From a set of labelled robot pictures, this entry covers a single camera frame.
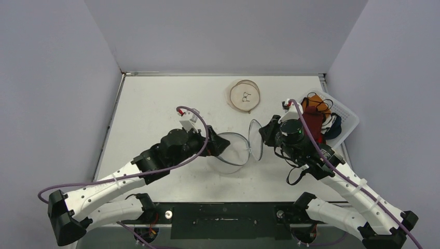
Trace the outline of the blue-trim mesh laundry bag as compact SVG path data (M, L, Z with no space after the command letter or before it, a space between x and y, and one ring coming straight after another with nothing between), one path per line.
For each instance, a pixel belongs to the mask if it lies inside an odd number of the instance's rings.
M260 122L253 119L247 136L236 132L220 133L219 136L230 141L230 145L219 156L208 160L210 168L220 175L229 175L239 172L250 161L260 161L263 156L260 128Z

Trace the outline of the maroon satin bra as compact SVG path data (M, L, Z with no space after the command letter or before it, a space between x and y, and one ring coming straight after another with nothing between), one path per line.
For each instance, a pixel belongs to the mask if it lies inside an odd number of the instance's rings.
M323 121L325 121L325 115L319 112L314 106L308 106L304 109L303 118L309 128L313 139L318 143L325 143L325 138L321 133Z

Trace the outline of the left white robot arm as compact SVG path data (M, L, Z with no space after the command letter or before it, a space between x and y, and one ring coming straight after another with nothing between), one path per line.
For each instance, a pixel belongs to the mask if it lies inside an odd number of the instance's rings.
M151 184L170 174L171 168L193 156L219 156L231 142L217 135L211 126L208 137L194 128L173 129L159 143L134 157L101 182L78 190L56 190L48 198L48 217L58 246L82 238L89 230L122 220L149 223L155 209L147 194L124 201L114 199L133 189Z

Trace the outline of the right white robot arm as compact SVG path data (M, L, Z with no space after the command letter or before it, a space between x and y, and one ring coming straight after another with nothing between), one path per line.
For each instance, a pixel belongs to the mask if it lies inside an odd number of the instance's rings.
M402 248L418 221L412 211L402 211L374 192L330 146L310 138L299 119L281 121L274 115L258 129L262 142L276 155L336 191L354 211L304 192L295 202L293 215L301 223L327 223L358 238L365 248Z

